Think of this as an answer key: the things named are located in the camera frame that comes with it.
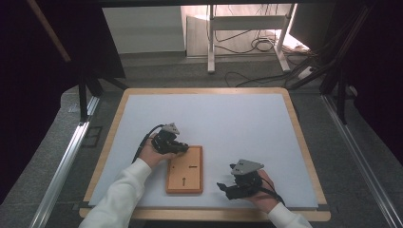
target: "hand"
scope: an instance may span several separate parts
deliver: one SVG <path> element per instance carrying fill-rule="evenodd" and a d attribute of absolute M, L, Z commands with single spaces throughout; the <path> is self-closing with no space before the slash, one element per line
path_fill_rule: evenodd
<path fill-rule="evenodd" d="M 145 163 L 150 166 L 150 168 L 154 168 L 158 163 L 162 160 L 170 160 L 176 158 L 178 155 L 174 153 L 166 153 L 160 154 L 157 150 L 154 149 L 154 146 L 151 144 L 152 138 L 154 138 L 156 134 L 152 134 L 150 138 L 145 142 L 145 145 L 140 152 L 139 159 L 143 160 Z"/>
<path fill-rule="evenodd" d="M 267 180 L 271 185 L 270 186 L 266 181 L 263 180 L 262 187 L 274 192 L 273 188 L 275 187 L 275 185 L 273 181 L 269 178 L 267 173 L 262 169 L 258 170 L 258 173 L 264 180 Z M 260 211 L 265 213 L 270 213 L 273 210 L 273 208 L 275 208 L 275 206 L 278 204 L 278 201 L 276 199 L 274 199 L 267 193 L 263 192 L 258 192 L 256 195 L 252 197 L 245 198 L 245 200 L 251 201 L 253 204 L 255 204 L 255 206 L 257 206 L 260 209 Z"/>

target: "white sleeve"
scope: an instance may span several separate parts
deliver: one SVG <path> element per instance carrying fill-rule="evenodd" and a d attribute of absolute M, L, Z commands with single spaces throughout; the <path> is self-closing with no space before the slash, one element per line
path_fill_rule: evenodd
<path fill-rule="evenodd" d="M 278 203 L 268 217 L 277 228 L 312 228 L 302 215 L 290 212 L 282 203 Z"/>
<path fill-rule="evenodd" d="M 148 164 L 137 159 L 118 175 L 79 227 L 127 228 L 133 210 L 143 195 L 145 180 L 150 174 Z"/>

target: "aluminum rail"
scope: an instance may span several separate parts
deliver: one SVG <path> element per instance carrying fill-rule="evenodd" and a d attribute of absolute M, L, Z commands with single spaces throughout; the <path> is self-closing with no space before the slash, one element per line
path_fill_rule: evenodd
<path fill-rule="evenodd" d="M 32 219 L 29 227 L 45 227 L 48 222 L 51 211 L 53 210 L 54 204 L 62 191 L 63 185 L 65 184 L 70 167 L 74 162 L 77 151 L 80 148 L 81 142 L 86 134 L 89 126 L 89 121 L 95 111 L 97 104 L 99 103 L 99 98 L 92 97 L 87 106 L 88 119 L 84 123 L 79 123 L 77 126 L 71 141 L 67 147 L 65 155 L 60 161 L 59 167 L 57 168 L 53 179 L 51 180 L 48 190 L 42 198 L 41 204 L 39 205 L 35 216 Z"/>
<path fill-rule="evenodd" d="M 322 95 L 322 99 L 326 104 L 330 115 L 335 121 L 337 129 L 340 132 L 343 141 L 349 148 L 350 153 L 352 154 L 355 163 L 358 166 L 359 171 L 361 172 L 361 175 L 370 188 L 385 219 L 388 221 L 389 226 L 393 228 L 403 228 L 402 219 L 399 217 L 399 214 L 396 211 L 391 199 L 389 198 L 388 193 L 382 187 L 381 183 L 374 174 L 373 169 L 365 159 L 365 156 L 359 148 L 359 145 L 355 141 L 353 134 L 350 132 L 348 125 L 343 124 L 343 122 L 338 118 L 336 114 L 336 105 L 333 102 L 331 95 Z"/>

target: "black strap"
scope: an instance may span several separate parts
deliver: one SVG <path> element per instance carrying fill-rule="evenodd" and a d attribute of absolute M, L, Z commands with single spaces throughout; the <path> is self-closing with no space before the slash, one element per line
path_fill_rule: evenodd
<path fill-rule="evenodd" d="M 273 191 L 271 191 L 267 188 L 263 188 L 263 187 L 256 187 L 256 186 L 253 186 L 253 187 L 256 190 L 259 190 L 260 192 L 269 194 L 270 196 L 274 197 L 277 201 L 281 202 L 285 206 L 284 199 L 282 199 L 282 197 L 279 194 L 277 194 L 277 192 L 273 192 Z"/>

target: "wooden frame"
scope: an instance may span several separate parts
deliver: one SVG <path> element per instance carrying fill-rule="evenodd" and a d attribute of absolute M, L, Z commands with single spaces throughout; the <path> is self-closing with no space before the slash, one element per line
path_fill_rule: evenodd
<path fill-rule="evenodd" d="M 84 201 L 91 199 L 95 186 L 101 177 L 107 156 L 113 143 L 113 139 L 117 132 L 119 122 L 125 111 L 125 104 L 128 97 L 133 94 L 281 94 L 287 107 L 293 128 L 296 132 L 298 144 L 308 170 L 308 174 L 313 184 L 319 208 L 316 210 L 293 211 L 302 214 L 310 221 L 327 221 L 331 217 L 329 209 L 327 209 L 327 201 L 323 194 L 320 182 L 317 176 L 314 163 L 312 162 L 308 146 L 302 134 L 297 115 L 291 102 L 288 91 L 284 88 L 130 88 L 125 91 L 123 98 L 119 104 L 112 126 L 106 137 L 106 142 L 95 167 L 94 174 L 84 197 Z M 85 217 L 90 208 L 81 208 L 80 216 Z M 148 220 L 195 220 L 195 221 L 267 221 L 267 215 L 259 212 L 257 209 L 160 209 L 160 208 L 137 208 L 134 210 L 133 219 Z"/>

